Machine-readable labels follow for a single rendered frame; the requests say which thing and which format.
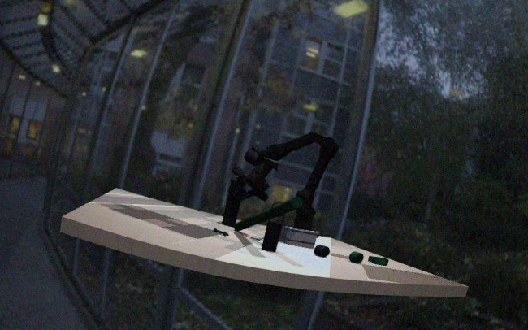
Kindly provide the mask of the green pipe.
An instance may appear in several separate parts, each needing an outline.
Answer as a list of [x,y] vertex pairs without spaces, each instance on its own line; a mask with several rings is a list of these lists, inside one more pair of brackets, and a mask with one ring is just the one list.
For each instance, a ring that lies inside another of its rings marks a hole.
[[[288,213],[289,211],[292,211],[292,210],[295,210],[299,207],[301,207],[302,205],[302,200],[300,197],[294,197],[290,200],[287,200],[286,202],[283,202],[277,206],[273,206],[272,207],[272,210],[273,210],[273,213],[275,215],[283,215],[285,213]],[[257,224],[260,224],[262,222],[265,222],[267,220],[269,220],[269,217],[270,219],[273,219],[277,216],[273,215],[273,213],[271,212],[271,215],[270,215],[270,211],[271,211],[271,208],[268,208],[260,213],[257,213],[256,215],[253,215],[251,217],[248,217],[247,219],[244,219],[243,221],[241,222],[237,222],[234,224],[234,229],[236,231],[240,231],[240,230],[243,230],[243,229],[246,229],[250,226],[253,226],[253,225],[257,225]]]

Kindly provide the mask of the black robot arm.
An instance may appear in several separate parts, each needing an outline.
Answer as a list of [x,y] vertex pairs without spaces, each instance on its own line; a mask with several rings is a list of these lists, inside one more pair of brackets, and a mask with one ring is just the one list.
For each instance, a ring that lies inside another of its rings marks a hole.
[[[278,164],[273,163],[270,159],[279,161],[284,158],[287,154],[294,150],[298,150],[303,146],[311,143],[317,143],[321,145],[319,159],[310,175],[310,178],[302,191],[297,192],[297,197],[302,200],[301,207],[296,209],[297,216],[295,218],[294,227],[299,230],[310,230],[313,231],[312,224],[315,214],[315,210],[312,207],[314,201],[314,192],[318,187],[324,171],[329,161],[335,156],[335,153],[339,150],[339,144],[332,137],[322,137],[315,132],[300,136],[296,139],[288,141],[282,144],[269,145],[265,150],[259,151],[257,148],[252,147],[245,153],[244,159],[251,163],[253,166],[260,168],[266,175],[274,168],[278,171]],[[268,159],[265,159],[265,158]],[[267,190],[270,186],[265,183],[258,174],[252,176],[250,180],[263,191]]]

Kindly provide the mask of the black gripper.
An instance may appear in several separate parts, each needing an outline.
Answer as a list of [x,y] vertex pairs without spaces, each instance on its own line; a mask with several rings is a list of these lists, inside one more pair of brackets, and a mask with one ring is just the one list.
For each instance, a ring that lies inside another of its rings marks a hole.
[[258,189],[257,186],[250,180],[250,178],[256,174],[258,174],[262,179],[266,178],[266,174],[260,168],[255,167],[248,176],[244,175],[245,172],[240,167],[233,167],[231,171],[236,176],[239,176],[236,178],[236,187],[232,196],[234,196],[240,189],[240,187],[246,182],[252,188],[252,190],[248,191],[246,196],[240,199],[240,202],[243,202],[245,199],[250,198],[252,196],[256,196],[264,202],[267,200],[268,195],[263,190]]

